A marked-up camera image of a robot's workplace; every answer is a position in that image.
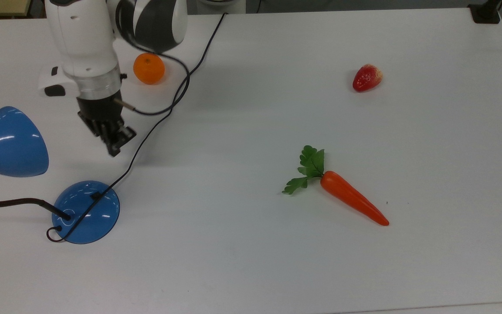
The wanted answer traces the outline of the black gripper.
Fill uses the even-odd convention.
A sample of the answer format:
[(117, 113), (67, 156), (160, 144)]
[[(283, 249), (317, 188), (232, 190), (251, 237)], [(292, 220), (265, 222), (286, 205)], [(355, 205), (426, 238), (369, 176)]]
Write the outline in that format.
[(120, 148), (137, 135), (134, 129), (122, 124), (123, 107), (114, 102), (116, 98), (122, 99), (121, 91), (96, 100), (76, 98), (78, 116), (94, 136), (102, 138), (111, 157), (117, 156)]

